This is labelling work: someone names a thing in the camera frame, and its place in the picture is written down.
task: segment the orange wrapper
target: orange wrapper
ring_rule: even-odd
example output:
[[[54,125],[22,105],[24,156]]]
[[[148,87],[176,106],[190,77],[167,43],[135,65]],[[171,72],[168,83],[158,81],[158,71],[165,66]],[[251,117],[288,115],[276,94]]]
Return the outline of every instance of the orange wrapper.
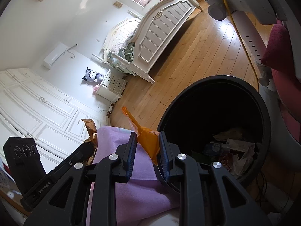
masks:
[[[159,132],[146,127],[141,127],[125,106],[123,106],[121,110],[122,113],[128,117],[132,130],[137,134],[137,142],[139,142],[148,153],[152,162],[155,165],[158,165],[157,154],[160,150]]]
[[[86,139],[84,142],[90,142],[93,144],[94,146],[94,152],[93,155],[86,161],[86,166],[92,165],[92,162],[94,160],[96,151],[97,151],[97,147],[98,147],[98,143],[97,143],[97,129],[95,126],[95,123],[93,120],[91,119],[81,119],[84,123],[85,126],[87,128],[88,134],[89,134],[89,138]]]

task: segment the white wardrobe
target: white wardrobe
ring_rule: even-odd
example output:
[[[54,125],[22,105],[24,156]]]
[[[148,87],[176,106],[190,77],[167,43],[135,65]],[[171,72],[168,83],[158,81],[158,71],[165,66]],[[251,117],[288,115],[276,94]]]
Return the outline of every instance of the white wardrobe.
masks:
[[[0,156],[8,137],[33,138],[46,172],[55,168],[88,138],[84,122],[109,126],[97,112],[72,98],[28,68],[0,72]]]

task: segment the orange plastic packaging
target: orange plastic packaging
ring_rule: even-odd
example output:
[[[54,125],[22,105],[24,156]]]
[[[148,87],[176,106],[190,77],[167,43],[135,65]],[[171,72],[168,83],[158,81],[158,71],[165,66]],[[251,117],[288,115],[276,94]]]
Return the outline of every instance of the orange plastic packaging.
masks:
[[[137,134],[137,141],[150,156],[152,162],[158,165],[157,154],[159,153],[159,132],[152,129],[141,127],[125,106],[121,108],[124,115],[130,121],[132,130]]]

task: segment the purple cloth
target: purple cloth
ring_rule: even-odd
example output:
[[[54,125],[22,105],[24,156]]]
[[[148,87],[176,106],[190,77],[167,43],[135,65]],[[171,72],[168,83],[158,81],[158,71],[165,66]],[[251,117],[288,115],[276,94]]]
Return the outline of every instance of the purple cloth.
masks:
[[[131,131],[103,126],[97,130],[98,149],[93,163],[115,153],[117,146],[127,143]],[[90,225],[91,187],[87,221]],[[169,194],[157,180],[153,164],[140,144],[137,144],[133,175],[127,184],[116,183],[116,217],[118,226],[135,226],[144,219],[179,206],[179,197]]]

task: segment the white nightstand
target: white nightstand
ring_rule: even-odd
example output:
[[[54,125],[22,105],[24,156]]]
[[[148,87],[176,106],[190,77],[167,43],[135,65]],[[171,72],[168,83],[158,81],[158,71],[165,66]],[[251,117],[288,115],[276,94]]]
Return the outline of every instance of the white nightstand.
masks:
[[[114,75],[109,69],[108,73],[103,77],[96,93],[112,102],[116,102],[121,98],[126,82],[126,80]]]

